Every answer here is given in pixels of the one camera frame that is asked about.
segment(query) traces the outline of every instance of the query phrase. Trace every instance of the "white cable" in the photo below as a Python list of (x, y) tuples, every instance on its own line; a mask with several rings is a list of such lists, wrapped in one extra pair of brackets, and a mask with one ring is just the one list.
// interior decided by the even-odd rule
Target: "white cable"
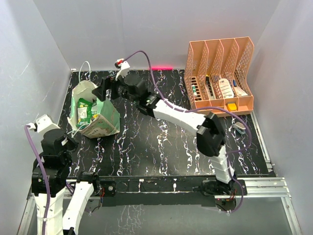
[(79, 73), (78, 73), (78, 81), (79, 81), (79, 82), (80, 82), (80, 72), (81, 72), (81, 70), (82, 70), (82, 68), (83, 68), (83, 66), (84, 66), (85, 63), (87, 63), (88, 66), (89, 66), (89, 80), (91, 79), (91, 77), (90, 77), (90, 74), (91, 74), (90, 64), (89, 64), (88, 61), (85, 61), (85, 62), (82, 64), (82, 66), (80, 67), (80, 69), (79, 69)]
[(85, 123), (85, 124), (83, 124), (83, 125), (81, 125), (75, 132), (74, 132), (74, 134), (72, 134), (72, 138), (76, 135), (76, 133), (83, 127), (83, 126), (86, 126), (86, 125), (89, 125), (90, 123)]

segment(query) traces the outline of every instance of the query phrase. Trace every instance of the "black marble table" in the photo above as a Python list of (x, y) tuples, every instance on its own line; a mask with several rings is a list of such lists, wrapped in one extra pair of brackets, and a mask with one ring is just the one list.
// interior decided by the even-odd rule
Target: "black marble table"
[[(147, 81), (153, 90), (150, 72), (134, 70)], [(91, 73), (91, 81), (100, 84), (101, 78), (113, 71)], [(89, 72), (82, 72), (86, 80)], [(176, 105), (190, 109), (183, 70), (154, 71), (157, 85)], [(70, 113), (72, 89), (78, 84), (78, 73), (70, 77), (68, 92), (59, 125), (70, 131), (67, 117)], [(75, 139), (80, 145), (72, 153), (71, 177), (81, 171), (95, 171), (100, 176), (167, 176), (167, 175), (212, 175), (214, 170), (208, 157), (197, 151), (196, 139), (179, 126), (157, 120), (140, 113), (131, 102), (119, 98), (112, 101), (121, 115), (120, 133), (114, 136), (88, 139), (80, 134)], [(252, 132), (252, 145), (248, 151), (230, 155), (231, 164), (239, 175), (267, 175), (268, 169), (252, 122), (251, 115), (241, 116)], [(226, 149), (237, 150), (247, 143), (247, 135), (241, 136), (231, 127), (235, 120), (220, 118), (226, 129)]]

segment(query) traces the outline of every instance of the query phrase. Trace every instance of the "plastic bin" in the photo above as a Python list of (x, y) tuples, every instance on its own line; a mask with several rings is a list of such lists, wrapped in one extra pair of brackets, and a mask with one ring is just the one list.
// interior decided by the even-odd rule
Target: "plastic bin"
[[(253, 110), (253, 95), (247, 85), (246, 75), (252, 59), (254, 45), (249, 37), (194, 41), (189, 43), (184, 81), (192, 109), (216, 106), (227, 110), (227, 103), (235, 102), (237, 115), (250, 114)], [(209, 89), (205, 87), (208, 77)], [(233, 98), (223, 98), (219, 79), (229, 80)], [(238, 94), (233, 86), (247, 93)], [(198, 113), (216, 113), (219, 117), (228, 114), (218, 110), (201, 110)]]

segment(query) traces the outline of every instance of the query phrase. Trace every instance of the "small box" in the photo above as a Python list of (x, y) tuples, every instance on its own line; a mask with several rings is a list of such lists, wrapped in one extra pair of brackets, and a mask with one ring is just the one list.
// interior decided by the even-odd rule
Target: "small box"
[(229, 111), (237, 111), (237, 105), (236, 105), (236, 103), (235, 102), (230, 102), (230, 103), (227, 103), (227, 109), (229, 110)]

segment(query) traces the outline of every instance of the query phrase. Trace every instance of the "packaging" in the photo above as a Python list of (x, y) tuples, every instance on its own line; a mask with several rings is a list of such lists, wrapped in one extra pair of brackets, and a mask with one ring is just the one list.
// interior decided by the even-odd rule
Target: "packaging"
[(86, 128), (79, 130), (82, 135), (92, 139), (103, 136), (110, 136), (119, 133), (120, 130), (120, 114), (115, 109), (111, 101), (106, 99), (100, 101), (92, 90), (97, 86), (90, 81), (81, 81), (72, 91), (71, 111), (70, 117), (67, 117), (68, 123), (71, 125), (73, 131), (76, 131), (78, 120), (77, 102), (79, 98), (93, 103), (96, 100), (96, 105), (93, 105), (93, 121)]

